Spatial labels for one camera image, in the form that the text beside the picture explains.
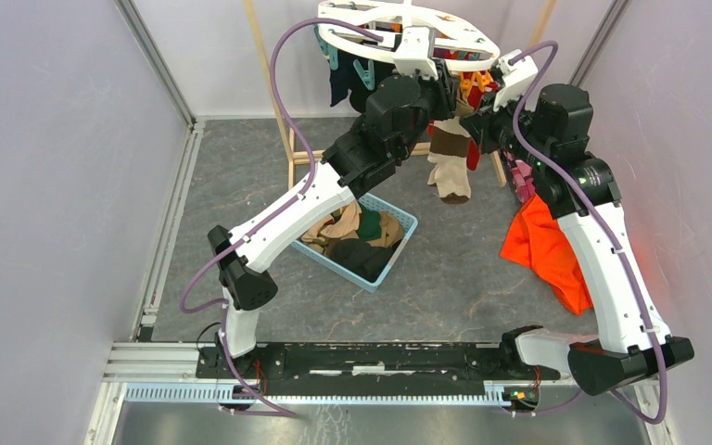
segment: black cable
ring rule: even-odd
[[[197,349],[198,354],[203,352],[202,350],[200,350],[200,339],[203,337],[204,334],[206,334],[206,331],[216,326],[217,324],[220,324],[220,322],[214,322],[212,324],[209,324],[208,326],[204,327],[202,331],[200,331],[200,334],[197,335],[197,339],[195,340],[195,348]]]

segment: blue laundry basket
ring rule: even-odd
[[[383,283],[383,280],[386,278],[388,271],[391,270],[391,266],[394,265],[394,261],[397,260],[397,258],[402,253],[402,250],[405,248],[405,245],[408,244],[408,240],[411,238],[411,235],[413,235],[413,231],[415,231],[416,226],[419,225],[419,220],[417,220],[415,216],[408,213],[407,211],[400,210],[387,203],[383,199],[370,195],[369,193],[359,198],[359,203],[361,203],[366,209],[369,210],[389,211],[397,218],[397,220],[400,222],[400,225],[402,226],[402,230],[405,232],[405,236],[402,238],[400,246],[397,247],[397,250],[394,251],[394,255],[391,256],[391,259],[388,261],[386,268],[383,270],[383,272],[381,272],[380,276],[378,276],[378,279],[375,280],[373,283],[370,283],[369,281],[361,278],[356,273],[353,273],[348,269],[340,266],[339,264],[329,260],[325,255],[321,255],[320,253],[312,250],[311,248],[308,248],[307,245],[305,245],[299,240],[294,241],[291,246],[293,246],[293,248],[303,253],[304,255],[307,255],[308,257],[312,258],[313,260],[320,262],[323,266],[332,270],[338,275],[343,276],[348,281],[351,281],[353,284],[363,288],[367,292],[375,292],[380,286],[380,284]]]

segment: gray floor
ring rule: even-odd
[[[314,149],[329,147],[350,119],[300,120]],[[194,340],[216,310],[184,315],[187,280],[211,258],[206,233],[230,228],[285,193],[287,163],[274,120],[209,121],[184,208],[153,339]],[[258,327],[262,341],[492,341],[525,324],[596,332],[593,311],[577,317],[531,271],[499,258],[519,205],[491,165],[471,172],[471,200],[440,202],[426,185],[430,164],[412,157],[373,193],[415,215],[419,226],[386,281],[370,294],[289,248],[270,273],[280,288]],[[221,296],[215,272],[189,305]]]
[[[571,389],[546,388],[554,406]],[[124,404],[113,443],[373,445],[642,445],[645,427],[618,400],[586,397],[535,418],[516,418],[497,408],[466,406],[296,405],[297,419],[230,416],[203,403]]]

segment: teal clothespin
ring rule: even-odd
[[[375,90],[375,63],[372,59],[367,60],[367,70],[362,68],[362,63],[359,59],[353,60],[353,68],[356,69],[356,73],[359,74],[359,78],[364,82],[364,86],[368,90]]]
[[[333,45],[327,43],[326,40],[321,37],[321,32],[318,31],[317,26],[312,28],[312,32],[315,33],[315,40],[318,41],[318,46],[321,47],[321,51],[324,53],[324,56],[328,57],[329,59],[329,68],[332,70],[336,70],[337,68],[339,68],[339,60],[337,60],[337,49]]]

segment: red cloth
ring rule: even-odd
[[[575,252],[538,196],[526,202],[515,216],[501,257],[530,268],[576,315],[593,307]]]

